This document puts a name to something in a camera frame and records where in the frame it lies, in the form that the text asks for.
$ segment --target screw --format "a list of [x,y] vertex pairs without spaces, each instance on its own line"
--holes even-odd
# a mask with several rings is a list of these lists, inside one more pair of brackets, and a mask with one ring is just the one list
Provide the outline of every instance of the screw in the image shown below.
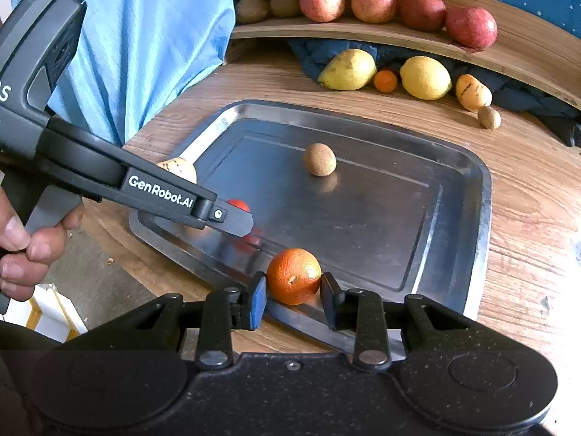
[[288,370],[299,370],[300,369],[300,363],[295,362],[294,360],[287,360],[285,362],[285,365],[286,365]]
[[204,351],[199,361],[205,366],[217,367],[228,362],[228,356],[222,351]]
[[387,355],[383,351],[373,349],[371,351],[363,351],[359,354],[359,361],[368,366],[379,366],[387,362]]

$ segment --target orange fruit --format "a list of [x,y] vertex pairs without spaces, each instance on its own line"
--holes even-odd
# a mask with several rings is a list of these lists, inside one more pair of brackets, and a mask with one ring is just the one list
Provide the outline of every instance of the orange fruit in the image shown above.
[[301,304],[317,293],[321,275],[321,266],[310,252],[286,249],[271,260],[266,271],[266,284],[275,300]]
[[251,209],[248,208],[248,205],[244,203],[242,200],[237,200],[233,198],[232,200],[228,200],[226,203],[229,203],[232,206],[235,206],[236,208],[240,208],[241,210],[244,210],[247,213],[251,212]]
[[380,92],[391,93],[397,87],[397,75],[388,68],[380,70],[373,77],[373,84]]

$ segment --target metal tray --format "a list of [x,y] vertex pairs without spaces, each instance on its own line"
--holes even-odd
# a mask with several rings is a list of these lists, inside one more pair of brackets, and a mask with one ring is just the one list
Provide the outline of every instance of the metal tray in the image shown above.
[[[303,149],[322,142],[338,165],[318,178]],[[386,123],[301,106],[246,100],[204,122],[174,156],[195,162],[199,183],[251,208],[246,238],[194,230],[133,212],[137,237],[215,287],[244,283],[287,247],[312,252],[347,288],[388,300],[421,293],[475,319],[484,285],[491,179],[472,152]],[[266,312],[351,352],[353,336],[332,332],[318,297]],[[390,331],[394,357],[403,355]]]

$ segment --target human hand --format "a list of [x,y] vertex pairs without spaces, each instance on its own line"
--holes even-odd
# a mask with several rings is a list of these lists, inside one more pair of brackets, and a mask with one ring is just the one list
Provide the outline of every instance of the human hand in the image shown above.
[[66,231],[81,224],[83,212],[81,204],[55,227],[41,228],[31,236],[0,187],[0,249],[15,252],[0,259],[0,291],[21,302],[33,296],[34,286],[65,251]]

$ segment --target lemon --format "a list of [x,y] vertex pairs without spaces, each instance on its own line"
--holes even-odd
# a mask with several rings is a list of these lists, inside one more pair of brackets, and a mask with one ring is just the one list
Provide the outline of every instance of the lemon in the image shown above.
[[431,57],[418,56],[406,60],[400,70],[403,88],[421,100],[438,100],[452,88],[446,68]]
[[321,85],[333,90],[359,90],[375,73],[375,59],[361,49],[347,49],[337,54],[319,75]]

